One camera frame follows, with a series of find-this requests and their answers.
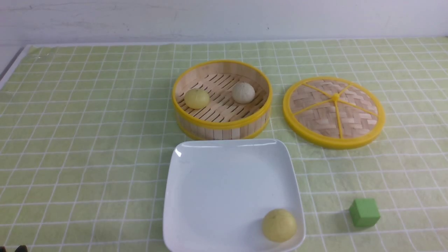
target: white wall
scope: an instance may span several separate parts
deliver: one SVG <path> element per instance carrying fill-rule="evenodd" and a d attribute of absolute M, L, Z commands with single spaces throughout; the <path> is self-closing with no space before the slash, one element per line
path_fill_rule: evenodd
<path fill-rule="evenodd" d="M 448 35 L 448 0 L 0 0 L 0 44 Z"/>

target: bamboo steamer lid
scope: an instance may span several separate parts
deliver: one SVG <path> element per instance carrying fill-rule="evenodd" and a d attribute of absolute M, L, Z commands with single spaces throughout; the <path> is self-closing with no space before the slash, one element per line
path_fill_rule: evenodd
<path fill-rule="evenodd" d="M 292 85 L 283 99 L 289 126 L 325 148 L 358 148 L 381 132 L 385 113 L 367 89 L 334 77 L 309 78 Z"/>

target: yellow spoke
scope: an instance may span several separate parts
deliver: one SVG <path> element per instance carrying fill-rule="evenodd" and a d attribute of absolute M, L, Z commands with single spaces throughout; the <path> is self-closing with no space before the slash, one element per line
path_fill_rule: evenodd
<path fill-rule="evenodd" d="M 346 102 L 346 101 L 344 101 L 344 100 L 338 100 L 338 101 L 339 101 L 340 103 L 350 105 L 350 106 L 352 106 L 352 107 L 355 107 L 355 108 L 360 109 L 360 110 L 362 110 L 362 111 L 364 111 L 364 112 L 366 112 L 366 113 L 369 113 L 369 114 L 371 114 L 371 115 L 374 115 L 374 116 L 378 117 L 378 115 L 375 114 L 375 113 L 373 113 L 372 111 L 369 111 L 369 110 L 367 110 L 367 109 L 363 109 L 363 108 L 361 108 L 361 107 L 359 107 L 359 106 L 356 106 L 355 104 L 351 104 L 351 103 Z"/>
<path fill-rule="evenodd" d="M 351 87 L 352 85 L 351 84 L 349 84 L 349 85 L 347 85 L 346 87 L 344 87 L 340 92 L 339 92 L 339 95 L 341 95 L 342 93 L 344 93 L 349 87 Z"/>
<path fill-rule="evenodd" d="M 300 113 L 302 113 L 302 112 L 304 112 L 304 111 L 306 111 L 306 110 L 312 109 L 312 108 L 314 108 L 314 107 L 316 107 L 316 106 L 322 105 L 322 104 L 327 103 L 327 102 L 329 102 L 329 101 L 330 101 L 330 99 L 328 99 L 328 100 L 323 100 L 323 101 L 321 101 L 321 102 L 315 103 L 315 104 L 313 104 L 313 105 L 311 105 L 311 106 L 309 106 L 309 107 L 306 107 L 306 108 L 304 108 L 304 109 L 302 109 L 302 110 L 299 110 L 299 111 L 296 112 L 296 113 L 293 113 L 293 115 L 296 116 L 296 115 L 298 115 L 298 114 L 300 114 Z"/>
<path fill-rule="evenodd" d="M 339 109 L 337 107 L 337 102 L 335 101 L 334 103 L 336 109 L 337 126 L 339 128 L 339 138 L 342 139 L 344 137 L 342 136 L 342 123 L 340 122 Z"/>
<path fill-rule="evenodd" d="M 316 88 L 316 87 L 310 86 L 310 85 L 308 85 L 308 84 L 306 84 L 306 83 L 303 83 L 302 85 L 303 85 L 303 86 L 307 86 L 307 87 L 309 87 L 309 88 L 312 88 L 312 89 L 314 89 L 314 90 L 317 90 L 317 91 L 323 93 L 324 95 L 326 95 L 327 97 L 331 97 L 331 95 L 327 94 L 326 92 L 324 92 L 324 91 L 322 91 L 322 90 L 320 90 L 320 89 L 318 89 L 318 88 Z"/>

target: toy food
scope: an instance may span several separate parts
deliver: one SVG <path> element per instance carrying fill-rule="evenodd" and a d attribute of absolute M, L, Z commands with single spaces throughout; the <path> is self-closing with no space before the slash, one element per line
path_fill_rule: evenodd
<path fill-rule="evenodd" d="M 185 104 L 192 109 L 203 109 L 210 102 L 210 96 L 205 90 L 193 88 L 185 93 Z"/>
<path fill-rule="evenodd" d="M 274 209 L 263 219 L 263 234 L 270 241 L 285 242 L 291 239 L 296 231 L 296 219 L 285 209 Z"/>
<path fill-rule="evenodd" d="M 237 103 L 247 104 L 254 100 L 255 89 L 249 83 L 237 83 L 233 86 L 232 97 Z"/>

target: yellow plastic rim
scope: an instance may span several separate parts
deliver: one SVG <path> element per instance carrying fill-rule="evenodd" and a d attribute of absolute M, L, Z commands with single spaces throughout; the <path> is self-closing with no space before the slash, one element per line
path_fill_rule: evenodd
<path fill-rule="evenodd" d="M 333 137 L 328 137 L 328 136 L 318 134 L 318 133 L 308 129 L 307 127 L 303 126 L 301 123 L 299 123 L 299 121 L 297 121 L 297 119 L 295 118 L 295 116 L 289 106 L 289 101 L 291 99 L 291 95 L 293 94 L 294 90 L 296 90 L 300 85 L 302 85 L 304 83 L 308 83 L 310 81 L 321 80 L 321 79 L 329 79 L 329 80 L 334 80 L 334 81 L 345 82 L 349 85 L 349 87 L 353 86 L 353 87 L 358 88 L 359 90 L 363 91 L 364 93 L 366 93 L 372 99 L 372 101 L 374 102 L 374 104 L 378 110 L 378 115 L 377 115 L 378 121 L 377 121 L 375 127 L 369 133 L 367 133 L 363 136 L 356 137 L 356 138 L 343 139 L 343 138 L 333 138 Z M 286 119 L 286 122 L 289 124 L 291 129 L 294 132 L 296 132 L 299 136 L 301 136 L 302 138 L 304 138 L 305 140 L 307 140 L 311 143 L 320 145 L 325 148 L 331 148 L 331 149 L 352 149 L 352 148 L 358 148 L 358 147 L 364 146 L 366 144 L 369 144 L 373 140 L 375 140 L 376 137 L 378 137 L 378 135 L 381 133 L 381 130 L 384 127 L 384 123 L 386 122 L 386 115 L 384 113 L 383 106 L 381 105 L 379 100 L 372 93 L 370 93 L 370 91 L 368 91 L 367 89 L 363 88 L 362 86 L 360 86 L 356 83 L 353 83 L 351 81 L 348 81 L 345 79 L 340 79 L 340 78 L 335 78 L 335 77 L 327 77 L 327 76 L 320 76 L 320 77 L 304 79 L 304 80 L 301 80 L 301 81 L 297 82 L 296 84 L 292 85 L 288 89 L 288 91 L 286 91 L 286 94 L 283 98 L 283 114 Z M 336 113 L 336 116 L 338 117 L 338 126 L 339 126 L 339 129 L 341 130 L 341 124 L 340 124 L 340 118 L 339 118 L 338 112 Z"/>
<path fill-rule="evenodd" d="M 240 120 L 236 120 L 236 121 L 232 121 L 232 122 L 207 122 L 207 121 L 204 121 L 204 120 L 201 120 L 201 119 L 197 119 L 197 118 L 193 117 L 192 115 L 189 115 L 176 102 L 176 87 L 177 87 L 177 84 L 180 82 L 180 80 L 183 79 L 183 77 L 187 73 L 189 73 L 190 71 L 192 71 L 192 70 L 194 70 L 196 68 L 202 67 L 204 65 L 220 63 L 220 62 L 235 63 L 235 64 L 240 64 L 240 65 L 244 65 L 246 67 L 252 68 L 253 70 L 257 71 L 266 80 L 267 86 L 269 87 L 269 94 L 267 96 L 266 103 L 259 110 L 257 110 L 255 113 L 251 114 L 250 116 L 248 116 L 246 118 L 243 118 L 243 119 L 240 119 Z M 189 121 L 189 122 L 191 122 L 191 123 L 193 123 L 193 124 L 195 124 L 197 126 L 205 127 L 205 128 L 212 129 L 212 130 L 231 130 L 231 129 L 240 128 L 240 127 L 243 127 L 245 125 L 248 125 L 250 123 L 255 122 L 264 113 L 266 113 L 268 111 L 268 109 L 271 107 L 271 103 L 272 103 L 272 86 L 271 86 L 271 83 L 269 82 L 269 79 L 266 77 L 265 74 L 263 74 L 263 72 L 261 72 L 257 68 L 255 68 L 255 67 L 253 67 L 253 66 L 251 66 L 251 65 L 249 65 L 247 63 L 240 62 L 240 61 L 232 61 L 232 60 L 208 61 L 208 62 L 201 63 L 199 65 L 193 66 L 193 67 L 189 68 L 188 70 L 186 70 L 183 74 L 181 74 L 177 78 L 176 82 L 174 83 L 174 86 L 172 88 L 171 98 L 172 98 L 172 102 L 174 104 L 174 109 L 185 120 L 187 120 L 187 121 Z"/>

